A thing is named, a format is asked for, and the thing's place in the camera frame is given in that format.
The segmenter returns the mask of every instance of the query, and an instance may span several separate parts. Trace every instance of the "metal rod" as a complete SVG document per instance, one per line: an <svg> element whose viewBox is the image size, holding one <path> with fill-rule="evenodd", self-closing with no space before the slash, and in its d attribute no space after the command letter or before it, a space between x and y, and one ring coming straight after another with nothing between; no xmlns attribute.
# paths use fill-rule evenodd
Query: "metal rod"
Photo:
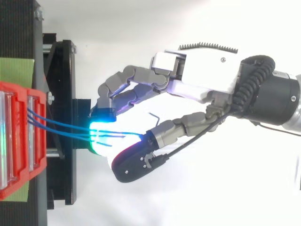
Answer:
<svg viewBox="0 0 301 226"><path fill-rule="evenodd" d="M47 155L48 158L58 158L60 155L56 148L47 148Z"/></svg>
<svg viewBox="0 0 301 226"><path fill-rule="evenodd" d="M43 44L43 53L49 53L51 50L52 44Z"/></svg>

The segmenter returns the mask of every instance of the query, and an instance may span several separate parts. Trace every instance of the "black cylindrical motor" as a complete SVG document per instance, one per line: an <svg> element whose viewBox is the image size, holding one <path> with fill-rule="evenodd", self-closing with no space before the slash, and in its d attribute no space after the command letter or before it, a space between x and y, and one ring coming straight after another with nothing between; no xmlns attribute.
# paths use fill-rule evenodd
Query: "black cylindrical motor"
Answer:
<svg viewBox="0 0 301 226"><path fill-rule="evenodd" d="M242 64L239 83L242 84L255 69L255 65ZM300 87L296 78L274 71L253 95L243 118L278 126L289 122L298 110Z"/></svg>

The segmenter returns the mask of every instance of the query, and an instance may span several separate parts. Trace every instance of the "coiled cable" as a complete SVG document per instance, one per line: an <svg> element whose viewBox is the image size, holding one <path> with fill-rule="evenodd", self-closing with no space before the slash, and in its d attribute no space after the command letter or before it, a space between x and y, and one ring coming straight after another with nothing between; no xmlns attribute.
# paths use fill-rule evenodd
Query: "coiled cable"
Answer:
<svg viewBox="0 0 301 226"><path fill-rule="evenodd" d="M275 70L275 61L269 56L252 56L241 63L259 65L234 93L231 109L244 113L249 105L248 101L258 91L261 84L269 78Z"/></svg>

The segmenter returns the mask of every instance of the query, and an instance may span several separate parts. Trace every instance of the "black metal bracket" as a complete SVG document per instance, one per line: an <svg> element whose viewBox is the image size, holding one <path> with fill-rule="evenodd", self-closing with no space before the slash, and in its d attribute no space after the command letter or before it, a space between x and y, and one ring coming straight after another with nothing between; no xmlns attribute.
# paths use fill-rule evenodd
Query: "black metal bracket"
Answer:
<svg viewBox="0 0 301 226"><path fill-rule="evenodd" d="M91 100L75 99L74 44L70 40L56 41L55 34L43 34L44 73L49 90L55 97L48 105L47 117L69 125L88 128ZM47 126L67 133L87 133L72 128ZM65 200L66 205L76 201L76 148L87 148L88 142L47 133L47 148L57 150L59 157L47 158L48 208L54 208L54 200Z"/></svg>

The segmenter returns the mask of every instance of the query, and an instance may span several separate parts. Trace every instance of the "blue cable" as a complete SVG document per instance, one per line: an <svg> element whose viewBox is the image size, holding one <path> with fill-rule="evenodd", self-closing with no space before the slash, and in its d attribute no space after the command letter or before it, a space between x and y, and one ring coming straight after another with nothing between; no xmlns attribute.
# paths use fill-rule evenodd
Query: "blue cable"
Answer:
<svg viewBox="0 0 301 226"><path fill-rule="evenodd" d="M84 141L88 141L88 142L94 142L93 140L91 139L86 139L86 138L82 138L82 137L77 137L77 136L73 136L71 133L66 133L66 132L61 132L61 131L58 131L58 130L55 130L55 129L51 129L49 127L46 127L44 125L42 125L41 123L39 123L37 120L35 120L34 118L30 117L29 118L33 121L30 121L28 120L28 122L40 129L44 129L46 131L49 131L49 132L52 132L52 133L56 133L58 135L61 135L61 136L65 136L65 137L70 137L70 138L73 138L73 139L79 139L79 140L84 140ZM104 144L104 143L100 143L100 142L96 142L97 144L100 144L100 145L103 145L103 146L107 146L107 147L112 147L112 145L108 145L108 144Z"/></svg>
<svg viewBox="0 0 301 226"><path fill-rule="evenodd" d="M29 108L27 108L27 110L33 114L34 116L36 116L37 118L39 119L42 119L44 121L47 121L47 122L50 122L52 124L56 124L56 125L59 125L59 126L64 126L64 127L69 127L69 128L72 128L72 129L79 129L79 130L84 130L84 131L93 131L93 132L102 132L102 133L115 133L115 134L124 134L124 135L136 135L136 136L139 136L139 137L142 137L143 134L139 134L139 133L132 133L132 132L115 132L115 131L108 131L108 130L96 130L96 129L88 129L88 128L84 128L84 127L79 127L79 126L73 126L73 125L69 125L69 124L65 124L65 123L62 123L62 122L58 122L58 121L54 121L54 120L51 120L51 119L47 119L47 118L44 118L38 114L36 114L34 111L30 110Z"/></svg>
<svg viewBox="0 0 301 226"><path fill-rule="evenodd" d="M41 124L40 122L35 120L33 117L31 117L29 114L27 116L28 116L28 118L33 120L35 123L38 123L38 124L44 126L43 124ZM104 134L104 135L90 135L90 134L81 134L81 133L69 133L69 134L76 136L76 137L113 137L113 138L125 138L126 137L126 136L115 136L115 135L108 135L108 134Z"/></svg>

